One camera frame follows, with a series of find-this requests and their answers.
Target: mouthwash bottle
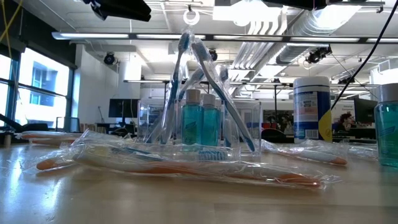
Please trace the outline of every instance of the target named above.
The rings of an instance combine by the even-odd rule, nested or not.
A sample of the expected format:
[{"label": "mouthwash bottle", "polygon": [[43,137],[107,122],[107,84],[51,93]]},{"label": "mouthwash bottle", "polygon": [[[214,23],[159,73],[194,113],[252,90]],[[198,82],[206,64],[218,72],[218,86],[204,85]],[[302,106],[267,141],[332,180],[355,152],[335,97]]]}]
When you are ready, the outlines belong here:
[{"label": "mouthwash bottle", "polygon": [[181,135],[183,144],[200,144],[201,111],[200,90],[187,90],[186,103],[182,107]]},{"label": "mouthwash bottle", "polygon": [[379,93],[374,109],[379,163],[398,167],[398,83],[381,85]]},{"label": "mouthwash bottle", "polygon": [[201,144],[204,146],[217,146],[218,130],[220,127],[220,111],[216,108],[216,97],[212,94],[202,94],[202,98]]}]

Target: window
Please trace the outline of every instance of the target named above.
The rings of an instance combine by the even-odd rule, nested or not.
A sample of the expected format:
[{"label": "window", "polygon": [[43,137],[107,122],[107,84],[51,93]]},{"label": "window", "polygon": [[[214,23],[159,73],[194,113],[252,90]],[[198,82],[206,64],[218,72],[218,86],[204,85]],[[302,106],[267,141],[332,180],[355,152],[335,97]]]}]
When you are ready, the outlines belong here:
[{"label": "window", "polygon": [[0,55],[0,78],[10,79],[11,59]]},{"label": "window", "polygon": [[15,121],[56,128],[57,117],[66,115],[69,73],[67,66],[26,49],[21,54]]},{"label": "window", "polygon": [[69,68],[31,49],[21,55],[19,83],[66,96]]},{"label": "window", "polygon": [[[7,108],[7,95],[8,86],[6,84],[0,83],[0,114],[6,114]],[[0,127],[4,126],[4,122],[0,121]]]},{"label": "window", "polygon": [[15,121],[21,125],[46,123],[49,128],[55,128],[57,117],[65,116],[67,109],[65,97],[47,95],[24,88],[19,89],[19,96]]}]

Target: yellow cable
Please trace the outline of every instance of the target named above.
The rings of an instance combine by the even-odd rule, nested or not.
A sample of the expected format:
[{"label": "yellow cable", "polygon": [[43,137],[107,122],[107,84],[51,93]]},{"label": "yellow cable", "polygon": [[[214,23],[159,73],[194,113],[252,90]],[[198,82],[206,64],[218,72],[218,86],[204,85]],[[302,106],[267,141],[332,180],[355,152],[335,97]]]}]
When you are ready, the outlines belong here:
[{"label": "yellow cable", "polygon": [[8,29],[10,29],[11,24],[14,22],[15,17],[17,16],[19,10],[22,7],[22,3],[24,2],[24,0],[21,0],[18,4],[17,10],[14,12],[14,15],[12,15],[11,19],[10,19],[10,23],[8,23],[8,25],[6,26],[4,32],[1,34],[0,36],[0,42],[2,41],[2,39],[4,38],[4,36],[6,35],[6,33],[8,33]]},{"label": "yellow cable", "polygon": [[[5,7],[4,1],[2,2],[1,6],[2,6],[2,18],[3,18],[3,20],[4,20],[4,27],[7,27],[6,7]],[[11,55],[11,45],[10,45],[10,38],[9,38],[9,36],[8,36],[8,30],[5,30],[5,32],[6,32],[6,38],[7,38],[8,53],[9,53],[9,55],[10,55],[10,58],[12,58],[12,55]]]}]

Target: table surface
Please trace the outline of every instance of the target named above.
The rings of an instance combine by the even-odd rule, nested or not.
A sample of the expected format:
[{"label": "table surface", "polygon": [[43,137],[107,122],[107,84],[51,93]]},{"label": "table surface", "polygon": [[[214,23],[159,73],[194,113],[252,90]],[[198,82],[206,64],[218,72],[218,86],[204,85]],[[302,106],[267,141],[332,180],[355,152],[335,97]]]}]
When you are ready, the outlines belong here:
[{"label": "table surface", "polygon": [[325,191],[142,177],[71,166],[22,171],[52,148],[0,148],[0,223],[397,223],[398,170],[351,158],[347,167],[264,154],[343,181]]}]

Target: computer monitor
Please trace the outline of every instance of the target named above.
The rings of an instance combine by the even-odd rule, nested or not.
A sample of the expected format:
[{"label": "computer monitor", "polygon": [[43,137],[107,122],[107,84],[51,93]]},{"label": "computer monitor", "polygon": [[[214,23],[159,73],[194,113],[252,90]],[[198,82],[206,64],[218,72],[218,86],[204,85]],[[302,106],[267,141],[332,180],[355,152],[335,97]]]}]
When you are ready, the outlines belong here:
[{"label": "computer monitor", "polygon": [[138,103],[137,99],[111,99],[109,117],[122,118],[122,122],[125,124],[125,118],[137,118]]},{"label": "computer monitor", "polygon": [[355,98],[355,121],[360,123],[374,123],[374,108],[377,101]]}]

